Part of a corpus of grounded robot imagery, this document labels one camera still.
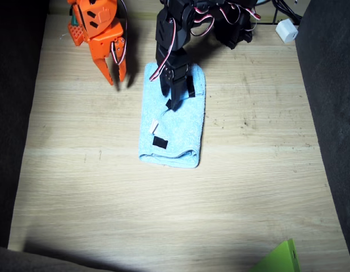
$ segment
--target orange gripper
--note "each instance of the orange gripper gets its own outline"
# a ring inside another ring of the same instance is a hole
[[[94,63],[103,73],[105,78],[113,85],[113,79],[109,72],[106,58],[111,52],[114,43],[116,56],[122,57],[125,40],[123,28],[115,18],[117,11],[117,0],[68,0],[73,7],[78,25],[69,22],[68,29],[76,46],[83,41],[89,44]],[[125,58],[119,64],[119,79],[123,82],[126,74]]]

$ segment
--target dark gray fabric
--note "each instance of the dark gray fabric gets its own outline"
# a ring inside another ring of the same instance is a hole
[[[0,246],[9,242],[48,0],[0,1]]]
[[[0,272],[102,272],[71,262],[0,248]]]
[[[311,0],[298,30],[303,80],[350,252],[350,0]]]

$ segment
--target green object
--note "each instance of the green object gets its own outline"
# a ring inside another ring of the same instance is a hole
[[[74,26],[74,27],[79,26],[78,20],[77,20],[77,18],[75,17],[74,12],[73,12],[73,15],[71,16],[71,25]]]
[[[284,241],[250,272],[301,272],[293,239]]]

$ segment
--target black tag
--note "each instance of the black tag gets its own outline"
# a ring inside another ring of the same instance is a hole
[[[166,107],[168,107],[168,109],[171,109],[171,99],[169,99],[166,103]]]
[[[186,79],[186,82],[187,82],[188,97],[195,97],[195,87],[193,86],[193,77],[188,76]]]
[[[168,141],[162,139],[162,138],[159,138],[159,137],[154,137],[153,138],[153,145],[154,146],[158,146],[160,148],[163,148],[163,149],[166,149],[167,148],[167,143]]]

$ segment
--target towel label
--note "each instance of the towel label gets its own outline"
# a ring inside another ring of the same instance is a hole
[[[153,119],[150,127],[150,134],[154,134],[157,127],[158,127],[158,121],[156,119]]]
[[[160,137],[155,136],[153,138],[153,144],[152,145],[154,145],[154,146],[158,146],[160,148],[166,149],[167,148],[167,144],[168,144],[168,141],[166,141],[166,140],[164,140],[164,139],[162,139]]]

